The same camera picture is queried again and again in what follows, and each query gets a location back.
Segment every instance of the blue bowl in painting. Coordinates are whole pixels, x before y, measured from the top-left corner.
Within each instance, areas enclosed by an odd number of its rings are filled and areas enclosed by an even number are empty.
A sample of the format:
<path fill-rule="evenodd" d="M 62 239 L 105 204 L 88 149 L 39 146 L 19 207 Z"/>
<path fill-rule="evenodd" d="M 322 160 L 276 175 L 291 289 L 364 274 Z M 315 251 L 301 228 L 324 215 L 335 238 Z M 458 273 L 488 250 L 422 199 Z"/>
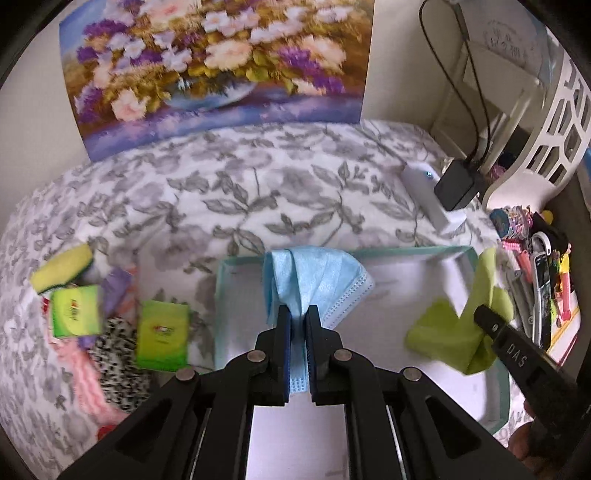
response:
<path fill-rule="evenodd" d="M 181 110 L 205 112 L 215 110 L 230 103 L 242 100 L 256 88 L 256 82 L 248 80 L 231 80 L 222 93 L 210 93 L 205 97 L 196 98 L 191 95 L 190 87 L 197 79 L 183 79 L 173 83 L 166 91 L 170 99 L 164 100 L 166 105 Z"/>

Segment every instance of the finger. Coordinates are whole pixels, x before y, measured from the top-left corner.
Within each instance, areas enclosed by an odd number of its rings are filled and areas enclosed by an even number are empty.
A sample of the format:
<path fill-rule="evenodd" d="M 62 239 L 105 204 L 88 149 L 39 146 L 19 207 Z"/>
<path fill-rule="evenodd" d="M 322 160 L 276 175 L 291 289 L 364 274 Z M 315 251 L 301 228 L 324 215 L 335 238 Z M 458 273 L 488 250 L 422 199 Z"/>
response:
<path fill-rule="evenodd" d="M 517 457 L 518 460 L 523 460 L 530 452 L 530 428 L 531 424 L 526 423 L 513 432 L 509 439 L 509 451 Z"/>
<path fill-rule="evenodd" d="M 548 466 L 548 460 L 542 457 L 527 457 L 522 463 L 533 473 L 539 473 Z"/>
<path fill-rule="evenodd" d="M 538 480 L 554 480 L 558 474 L 558 469 L 553 465 L 548 465 L 537 475 Z"/>
<path fill-rule="evenodd" d="M 528 402 L 527 400 L 523 403 L 523 408 L 525 410 L 525 412 L 532 417 L 533 419 L 535 418 L 535 413 L 534 411 L 531 409 L 531 405 L 530 402 Z"/>

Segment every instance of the gray flower pattern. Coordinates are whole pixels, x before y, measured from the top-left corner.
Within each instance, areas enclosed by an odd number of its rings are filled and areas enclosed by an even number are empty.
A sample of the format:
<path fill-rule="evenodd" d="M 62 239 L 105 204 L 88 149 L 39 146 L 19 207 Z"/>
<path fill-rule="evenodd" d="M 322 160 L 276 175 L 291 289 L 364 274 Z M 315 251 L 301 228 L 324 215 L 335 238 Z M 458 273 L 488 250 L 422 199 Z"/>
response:
<path fill-rule="evenodd" d="M 268 124 L 145 145 L 78 167 L 23 199 L 0 239 L 0 424 L 40 480 L 90 448 L 101 419 L 85 414 L 72 373 L 47 344 L 28 278 L 81 242 L 105 274 L 135 256 L 141 300 L 186 302 L 189 361 L 213 368 L 219 259 L 290 245 L 343 249 L 472 245 L 497 236 L 476 203 L 439 235 L 404 190 L 407 162 L 444 157 L 422 129 Z M 506 440 L 525 419 L 518 389 Z"/>

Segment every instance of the black cable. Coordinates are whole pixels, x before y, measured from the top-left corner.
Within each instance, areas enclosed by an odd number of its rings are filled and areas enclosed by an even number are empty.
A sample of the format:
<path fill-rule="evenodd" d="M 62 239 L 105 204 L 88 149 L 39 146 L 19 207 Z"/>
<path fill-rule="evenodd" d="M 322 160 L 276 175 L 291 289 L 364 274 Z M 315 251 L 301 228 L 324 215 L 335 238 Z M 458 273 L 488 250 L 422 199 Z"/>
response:
<path fill-rule="evenodd" d="M 449 82 L 449 84 L 452 87 L 453 91 L 455 92 L 455 94 L 457 95 L 457 97 L 460 99 L 462 105 L 464 106 L 464 108 L 466 109 L 466 111 L 468 112 L 468 114 L 470 115 L 470 118 L 472 120 L 472 124 L 474 125 L 474 130 L 476 132 L 476 144 L 474 145 L 474 149 L 472 150 L 472 152 L 466 157 L 466 160 L 465 160 L 465 162 L 468 163 L 468 165 L 470 166 L 470 164 L 472 163 L 472 160 L 476 157 L 476 154 L 478 153 L 478 146 L 480 144 L 480 132 L 478 130 L 478 123 L 476 122 L 476 118 L 474 116 L 474 113 L 472 112 L 472 109 L 469 107 L 469 105 L 467 104 L 467 102 L 464 100 L 464 98 L 462 97 L 462 94 L 457 89 L 457 87 L 454 84 L 452 78 L 447 73 L 447 70 L 443 66 L 443 63 L 439 59 L 439 56 L 437 55 L 437 52 L 435 51 L 435 48 L 433 47 L 433 44 L 431 43 L 431 40 L 429 39 L 429 36 L 427 34 L 427 29 L 425 28 L 425 24 L 423 22 L 423 9 L 424 9 L 424 7 L 425 7 L 425 5 L 427 4 L 428 1 L 429 0 L 424 0 L 423 3 L 421 4 L 421 7 L 418 10 L 418 20 L 419 20 L 419 23 L 421 25 L 421 29 L 423 31 L 423 35 L 425 36 L 425 40 L 427 41 L 427 44 L 429 45 L 429 49 L 431 50 L 431 53 L 435 57 L 435 60 L 436 60 L 437 64 L 439 65 L 439 68 L 441 68 L 443 74 L 445 75 L 445 78 Z M 480 160 L 478 160 L 477 163 L 474 165 L 475 169 L 477 170 L 477 169 L 479 169 L 482 166 L 482 164 L 484 162 L 484 159 L 486 158 L 486 156 L 488 154 L 488 151 L 490 149 L 490 146 L 491 146 L 491 123 L 490 123 L 490 120 L 489 120 L 489 115 L 488 115 L 488 110 L 486 108 L 486 102 L 484 100 L 484 95 L 483 95 L 482 89 L 480 87 L 480 81 L 478 80 L 478 75 L 476 73 L 476 67 L 474 65 L 474 59 L 472 58 L 472 52 L 470 50 L 470 47 L 468 46 L 467 38 L 464 35 L 464 31 L 462 29 L 462 24 L 460 22 L 460 18 L 459 18 L 458 14 L 457 14 L 457 11 L 454 9 L 454 7 L 450 5 L 450 8 L 454 12 L 454 15 L 456 17 L 456 21 L 457 21 L 458 27 L 460 28 L 460 33 L 462 35 L 463 44 L 466 46 L 466 50 L 467 50 L 467 53 L 468 53 L 468 58 L 470 60 L 470 64 L 472 65 L 472 72 L 474 72 L 474 78 L 476 80 L 476 87 L 478 89 L 478 94 L 480 96 L 480 101 L 482 102 L 482 107 L 484 109 L 484 113 L 485 113 L 485 117 L 486 117 L 486 127 L 487 127 L 486 148 L 485 148 L 485 153 L 484 153 L 483 157 Z"/>

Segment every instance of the white tray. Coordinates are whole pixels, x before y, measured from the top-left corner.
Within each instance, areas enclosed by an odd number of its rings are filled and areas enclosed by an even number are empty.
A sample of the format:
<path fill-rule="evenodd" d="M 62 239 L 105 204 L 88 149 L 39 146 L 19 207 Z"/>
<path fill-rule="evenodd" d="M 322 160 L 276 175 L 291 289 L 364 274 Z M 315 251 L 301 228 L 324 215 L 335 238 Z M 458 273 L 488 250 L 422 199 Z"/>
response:
<path fill-rule="evenodd" d="M 490 433 L 509 418 L 509 375 L 499 361 L 465 376 L 404 347 L 411 325 L 435 299 L 447 297 L 461 313 L 477 261 L 470 247 L 367 250 L 353 255 L 375 280 L 373 292 L 336 328 L 345 348 L 377 367 L 418 367 Z M 221 263 L 216 290 L 216 367 L 251 350 L 268 329 L 262 259 Z M 286 408 L 256 407 L 247 468 L 250 480 L 347 478 L 342 407 L 315 407 L 309 394 L 292 395 Z"/>

